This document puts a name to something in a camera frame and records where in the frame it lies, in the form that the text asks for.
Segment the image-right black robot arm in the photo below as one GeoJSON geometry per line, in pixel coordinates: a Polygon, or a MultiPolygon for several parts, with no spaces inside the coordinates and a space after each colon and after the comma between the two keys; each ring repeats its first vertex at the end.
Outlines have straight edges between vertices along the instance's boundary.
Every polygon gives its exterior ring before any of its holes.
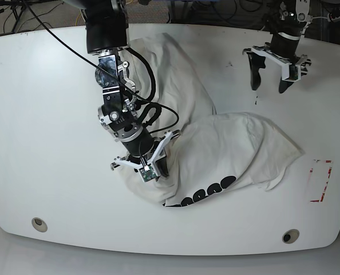
{"type": "Polygon", "coordinates": [[[312,22],[309,1],[273,1],[265,17],[265,26],[272,34],[270,42],[243,50],[247,54],[251,73],[251,89],[261,85],[260,69],[269,59],[280,66],[279,93],[284,93],[293,83],[307,75],[311,65],[307,55],[296,55],[296,49],[305,30],[312,22]]]}

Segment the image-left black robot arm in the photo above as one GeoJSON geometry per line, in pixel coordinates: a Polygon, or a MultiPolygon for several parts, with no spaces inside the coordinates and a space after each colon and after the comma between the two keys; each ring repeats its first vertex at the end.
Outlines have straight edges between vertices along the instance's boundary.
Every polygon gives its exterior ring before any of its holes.
{"type": "Polygon", "coordinates": [[[68,1],[78,8],[86,27],[87,52],[97,55],[95,78],[102,88],[103,105],[98,109],[101,125],[126,148],[124,157],[115,157],[112,169],[128,166],[143,182],[167,178],[166,146],[178,137],[164,128],[163,137],[154,137],[148,127],[161,115],[164,106],[153,102],[156,80],[147,60],[129,47],[125,1],[68,1]],[[147,98],[139,96],[129,77],[129,62],[120,58],[126,50],[146,67],[151,82],[147,98]]]}

